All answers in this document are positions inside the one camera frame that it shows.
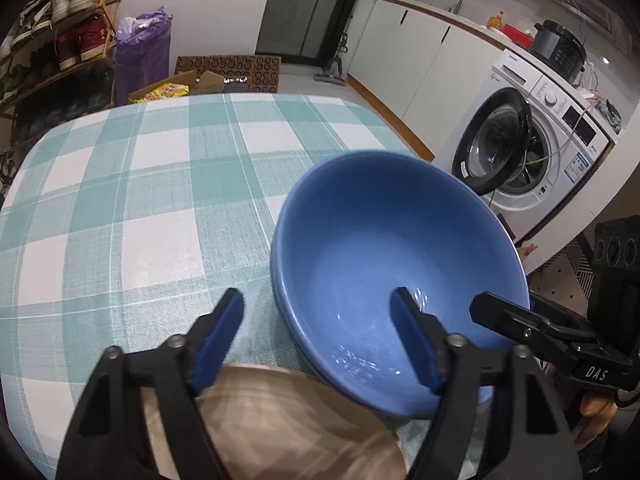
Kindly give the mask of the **right hand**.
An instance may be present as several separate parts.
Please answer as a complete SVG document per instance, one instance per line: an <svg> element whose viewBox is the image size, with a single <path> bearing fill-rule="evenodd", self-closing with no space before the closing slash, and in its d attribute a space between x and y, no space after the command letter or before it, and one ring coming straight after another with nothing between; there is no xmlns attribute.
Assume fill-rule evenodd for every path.
<svg viewBox="0 0 640 480"><path fill-rule="evenodd" d="M544 374L555 388L575 448L581 451L608 428L617 413L617 405L610 396L588 396L565 385L561 379L555 378L555 372L551 363L544 366Z"/></svg>

